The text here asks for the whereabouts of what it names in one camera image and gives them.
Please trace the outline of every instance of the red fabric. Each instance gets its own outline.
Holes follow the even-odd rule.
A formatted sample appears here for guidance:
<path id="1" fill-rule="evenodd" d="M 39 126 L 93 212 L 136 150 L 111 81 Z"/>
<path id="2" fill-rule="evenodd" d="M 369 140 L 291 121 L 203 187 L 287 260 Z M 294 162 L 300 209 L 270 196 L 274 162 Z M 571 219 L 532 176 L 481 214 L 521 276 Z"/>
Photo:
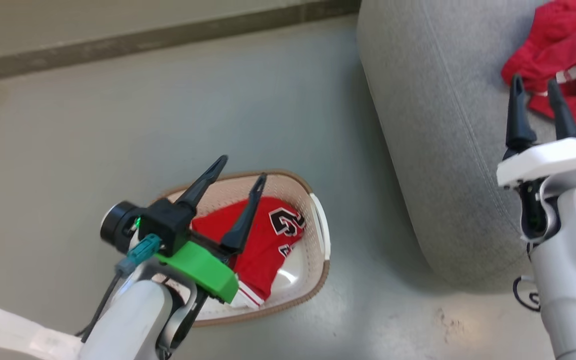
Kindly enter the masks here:
<path id="1" fill-rule="evenodd" d="M 543 93 L 548 80 L 576 66 L 576 0 L 554 0 L 535 10 L 526 42 L 508 59 L 501 75 L 510 84 L 519 73 L 527 91 Z M 576 79 L 560 84 L 576 121 Z M 531 110 L 554 117 L 547 96 L 533 95 Z"/>
<path id="2" fill-rule="evenodd" d="M 240 217 L 247 200 L 233 203 L 210 214 L 195 218 L 192 228 L 200 234 L 220 242 Z M 279 216 L 281 209 L 295 215 Z M 275 226 L 272 216 L 278 219 Z M 263 196 L 254 214 L 254 221 L 242 255 L 238 256 L 234 271 L 241 282 L 264 301 L 270 296 L 270 287 L 277 271 L 292 250 L 291 246 L 302 238 L 306 223 L 292 206 L 278 198 Z"/>

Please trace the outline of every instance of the white basket handle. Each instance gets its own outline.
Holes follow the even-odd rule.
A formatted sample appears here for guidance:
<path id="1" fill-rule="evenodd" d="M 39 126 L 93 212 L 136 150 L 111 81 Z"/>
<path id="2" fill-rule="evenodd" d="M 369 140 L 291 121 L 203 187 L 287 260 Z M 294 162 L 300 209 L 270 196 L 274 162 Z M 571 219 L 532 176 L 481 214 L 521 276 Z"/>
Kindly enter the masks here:
<path id="1" fill-rule="evenodd" d="M 330 231 L 328 228 L 328 221 L 326 219 L 326 212 L 324 212 L 324 208 L 322 207 L 322 203 L 320 199 L 313 193 L 310 193 L 310 198 L 312 199 L 316 223 L 315 227 L 317 228 L 318 239 L 319 239 L 319 246 L 321 248 L 321 252 L 324 255 L 325 260 L 330 260 Z"/>

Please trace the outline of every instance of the teal connector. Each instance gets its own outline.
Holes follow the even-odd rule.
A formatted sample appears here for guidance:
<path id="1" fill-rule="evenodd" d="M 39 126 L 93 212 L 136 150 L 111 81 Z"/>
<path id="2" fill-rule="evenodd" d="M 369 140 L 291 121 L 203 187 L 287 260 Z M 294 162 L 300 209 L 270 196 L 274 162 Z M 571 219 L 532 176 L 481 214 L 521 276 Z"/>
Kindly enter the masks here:
<path id="1" fill-rule="evenodd" d="M 157 254 L 160 250 L 160 244 L 162 239 L 155 234 L 148 234 L 144 239 L 139 241 L 137 246 L 130 249 L 126 253 L 126 257 L 123 258 L 117 265 L 114 266 L 115 271 L 121 274 L 122 278 L 127 278 L 128 275 L 132 274 L 137 266 L 142 262 L 145 262 L 153 255 Z"/>

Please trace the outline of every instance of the gray floor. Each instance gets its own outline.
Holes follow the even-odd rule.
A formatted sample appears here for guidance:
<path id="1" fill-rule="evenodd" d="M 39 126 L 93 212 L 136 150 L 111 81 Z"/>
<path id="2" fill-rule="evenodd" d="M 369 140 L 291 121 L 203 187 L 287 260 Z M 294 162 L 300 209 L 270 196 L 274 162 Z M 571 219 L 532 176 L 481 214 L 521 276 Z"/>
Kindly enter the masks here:
<path id="1" fill-rule="evenodd" d="M 81 328 L 120 258 L 98 236 L 105 210 L 146 203 L 227 153 L 226 171 L 306 178 L 327 213 L 331 271 L 304 305 L 195 329 L 176 359 L 553 358 L 540 318 L 512 294 L 451 291 L 425 264 L 355 21 L 0 81 L 0 308 Z"/>

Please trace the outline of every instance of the plastic basket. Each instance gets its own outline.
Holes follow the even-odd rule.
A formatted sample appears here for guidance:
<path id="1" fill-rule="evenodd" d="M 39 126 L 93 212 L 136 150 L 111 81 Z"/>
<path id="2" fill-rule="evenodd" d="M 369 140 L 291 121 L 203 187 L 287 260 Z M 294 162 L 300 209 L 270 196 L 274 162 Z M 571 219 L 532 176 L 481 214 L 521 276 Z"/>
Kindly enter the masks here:
<path id="1" fill-rule="evenodd" d="M 201 199 L 197 216 L 210 214 L 247 199 L 261 173 L 234 173 L 219 178 Z M 285 170 L 267 170 L 263 173 L 268 174 L 263 195 L 281 199 L 294 207 L 306 219 L 304 235 L 293 245 L 272 283 L 270 297 L 259 309 L 234 309 L 210 298 L 201 309 L 194 326 L 247 321 L 281 312 L 313 298 L 326 281 L 330 268 L 330 233 L 322 204 L 311 187 L 298 175 Z M 174 201 L 188 186 L 172 189 L 163 196 Z"/>

